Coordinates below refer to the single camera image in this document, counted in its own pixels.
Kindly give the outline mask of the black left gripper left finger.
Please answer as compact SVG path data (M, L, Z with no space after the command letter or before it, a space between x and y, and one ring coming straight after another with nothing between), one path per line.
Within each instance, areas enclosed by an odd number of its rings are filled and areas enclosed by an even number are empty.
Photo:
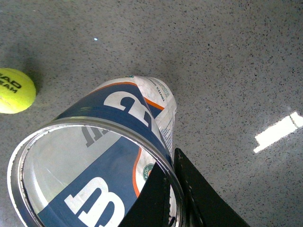
M155 164L138 199L119 224L121 227L168 227L170 184Z

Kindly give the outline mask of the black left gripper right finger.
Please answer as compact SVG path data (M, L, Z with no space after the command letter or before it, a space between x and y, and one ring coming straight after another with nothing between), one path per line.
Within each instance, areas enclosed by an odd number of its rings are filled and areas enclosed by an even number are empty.
M248 227L213 189L179 148L174 155L175 173L185 196L187 227Z

